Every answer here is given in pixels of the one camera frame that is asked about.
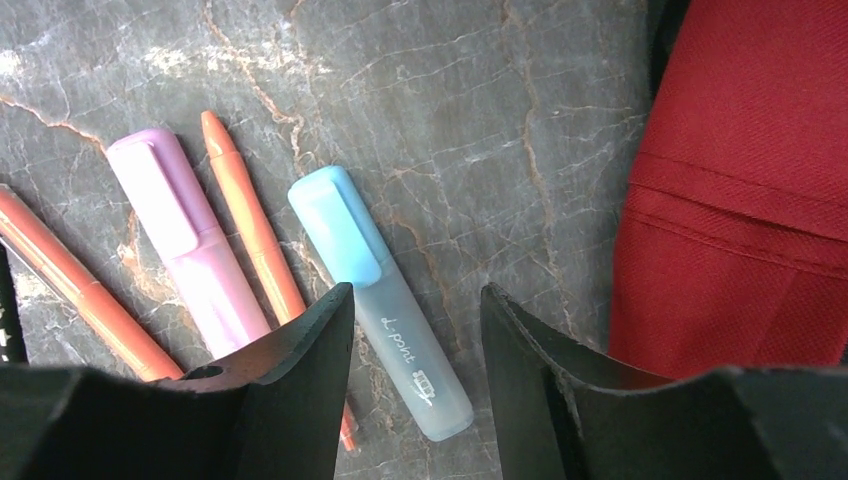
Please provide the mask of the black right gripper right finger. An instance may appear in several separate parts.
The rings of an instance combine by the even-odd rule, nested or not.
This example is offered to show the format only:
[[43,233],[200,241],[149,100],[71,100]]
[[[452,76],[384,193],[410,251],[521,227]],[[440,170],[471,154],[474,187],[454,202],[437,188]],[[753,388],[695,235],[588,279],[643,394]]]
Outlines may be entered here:
[[847,371],[722,367],[671,380],[486,285],[480,325],[507,479],[843,479]]

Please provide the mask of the red student backpack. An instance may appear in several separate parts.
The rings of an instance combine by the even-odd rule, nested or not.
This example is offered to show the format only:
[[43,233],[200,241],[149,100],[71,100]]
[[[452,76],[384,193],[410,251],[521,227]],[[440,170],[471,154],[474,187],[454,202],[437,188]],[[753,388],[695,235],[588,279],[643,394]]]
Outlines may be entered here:
[[694,1],[628,178],[609,353],[671,378],[847,348],[847,5]]

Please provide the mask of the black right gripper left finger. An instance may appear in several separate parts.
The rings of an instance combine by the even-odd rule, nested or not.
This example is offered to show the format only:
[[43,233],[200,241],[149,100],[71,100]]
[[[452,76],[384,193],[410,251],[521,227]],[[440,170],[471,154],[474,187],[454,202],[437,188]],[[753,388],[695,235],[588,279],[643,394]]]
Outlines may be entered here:
[[354,293],[178,380],[90,367],[1,371],[5,479],[330,479],[350,371]]

